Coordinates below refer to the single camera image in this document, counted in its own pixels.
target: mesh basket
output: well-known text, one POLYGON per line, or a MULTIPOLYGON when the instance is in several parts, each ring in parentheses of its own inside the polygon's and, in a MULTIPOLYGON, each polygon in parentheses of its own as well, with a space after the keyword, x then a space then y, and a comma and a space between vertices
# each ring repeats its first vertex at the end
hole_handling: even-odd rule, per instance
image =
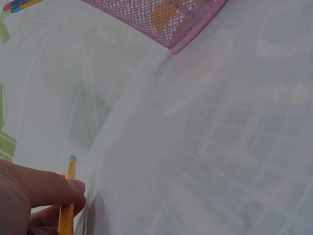
POLYGON ((142 32, 175 54, 227 0, 82 0, 142 32))

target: white surface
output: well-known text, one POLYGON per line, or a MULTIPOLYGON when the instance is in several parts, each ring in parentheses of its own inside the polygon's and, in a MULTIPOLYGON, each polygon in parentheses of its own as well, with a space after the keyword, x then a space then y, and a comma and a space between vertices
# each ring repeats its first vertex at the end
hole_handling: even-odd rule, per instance
POLYGON ((79 0, 46 0, 4 22, 3 131, 18 142, 14 162, 64 173, 71 154, 86 157, 150 40, 79 0))
POLYGON ((312 0, 230 0, 173 57, 73 3, 23 10, 0 71, 46 89, 28 90, 40 105, 24 104, 15 161, 64 171, 67 155, 82 155, 89 206, 78 235, 312 234, 312 0), (63 131, 75 107, 67 95, 78 81, 88 88, 90 74, 112 111, 85 157, 63 131), (61 115, 53 125, 32 116, 49 100, 61 115))
POLYGON ((311 235, 312 43, 313 1, 233 0, 153 49, 78 173, 77 234, 311 235))

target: pencil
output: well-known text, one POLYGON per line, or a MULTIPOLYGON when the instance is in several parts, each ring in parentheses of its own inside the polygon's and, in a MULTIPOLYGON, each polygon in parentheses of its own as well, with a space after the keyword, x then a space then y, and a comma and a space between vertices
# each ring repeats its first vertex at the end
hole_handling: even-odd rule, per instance
MULTIPOLYGON (((76 157, 71 155, 68 162, 67 180, 75 179, 76 157)), ((74 234, 74 204, 61 206, 59 218, 59 235, 74 234)))
POLYGON ((16 7, 16 6, 19 6, 23 3, 25 3, 26 0, 14 0, 12 2, 9 2, 8 4, 4 5, 3 7, 3 11, 9 11, 11 10, 12 8, 16 7))
POLYGON ((41 2, 41 1, 43 1, 43 0, 30 0, 28 2, 25 2, 24 4, 21 4, 19 6, 13 7, 11 9, 11 13, 17 13, 17 12, 19 12, 19 11, 29 7, 29 6, 32 6, 32 5, 34 5, 34 4, 38 3, 38 2, 41 2))

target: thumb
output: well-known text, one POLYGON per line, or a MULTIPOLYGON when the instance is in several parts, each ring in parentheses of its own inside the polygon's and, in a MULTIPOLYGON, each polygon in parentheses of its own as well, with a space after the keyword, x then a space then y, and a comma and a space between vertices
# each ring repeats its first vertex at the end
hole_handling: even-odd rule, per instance
POLYGON ((85 184, 79 180, 66 180, 53 172, 5 164, 6 177, 23 191, 32 208, 72 204, 85 193, 85 184))
POLYGON ((27 235, 58 235, 58 230, 51 228, 28 228, 27 235))

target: pencil eraser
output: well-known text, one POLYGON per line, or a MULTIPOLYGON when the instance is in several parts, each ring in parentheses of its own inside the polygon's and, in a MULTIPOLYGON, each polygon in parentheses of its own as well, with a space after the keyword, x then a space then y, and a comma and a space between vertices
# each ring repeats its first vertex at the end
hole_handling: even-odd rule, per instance
POLYGON ((70 159, 70 160, 74 160, 74 161, 76 161, 76 157, 75 157, 75 155, 71 155, 71 156, 69 157, 69 159, 70 159))

